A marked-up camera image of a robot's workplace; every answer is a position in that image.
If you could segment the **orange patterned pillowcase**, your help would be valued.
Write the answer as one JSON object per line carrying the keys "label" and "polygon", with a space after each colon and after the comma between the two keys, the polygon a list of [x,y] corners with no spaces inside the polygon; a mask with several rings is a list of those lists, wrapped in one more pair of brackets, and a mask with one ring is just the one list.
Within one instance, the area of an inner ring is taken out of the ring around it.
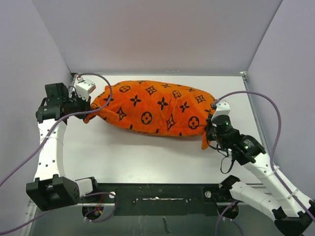
{"label": "orange patterned pillowcase", "polygon": [[122,129],[148,135],[167,137],[201,136],[203,150],[209,115],[214,113],[213,95],[184,85],[158,81],[121,81],[104,92],[91,104],[92,114],[84,123],[100,117]]}

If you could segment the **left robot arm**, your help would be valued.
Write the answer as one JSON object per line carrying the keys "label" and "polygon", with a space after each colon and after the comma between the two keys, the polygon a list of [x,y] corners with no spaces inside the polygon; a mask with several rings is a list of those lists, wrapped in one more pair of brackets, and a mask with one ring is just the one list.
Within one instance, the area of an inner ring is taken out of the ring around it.
{"label": "left robot arm", "polygon": [[84,119],[90,110],[90,94],[96,86],[92,81],[79,82],[72,92],[63,83],[45,85],[46,97],[37,112],[40,144],[39,160],[34,181],[26,185],[26,193],[41,211],[49,211],[79,203],[81,197],[95,202],[100,189],[94,177],[70,180],[63,166],[63,139],[67,119],[75,114]]}

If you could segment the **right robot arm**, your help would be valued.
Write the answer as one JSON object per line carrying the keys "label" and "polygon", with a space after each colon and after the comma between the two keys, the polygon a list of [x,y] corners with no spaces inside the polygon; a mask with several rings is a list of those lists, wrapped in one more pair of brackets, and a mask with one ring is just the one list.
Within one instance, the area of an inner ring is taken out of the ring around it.
{"label": "right robot arm", "polygon": [[269,191],[265,194],[230,175],[220,186],[225,201],[244,202],[268,216],[285,236],[300,236],[315,217],[315,202],[301,192],[271,162],[265,148],[252,136],[232,127],[228,115],[207,119],[206,137],[217,141],[231,155],[232,161],[250,171]]}

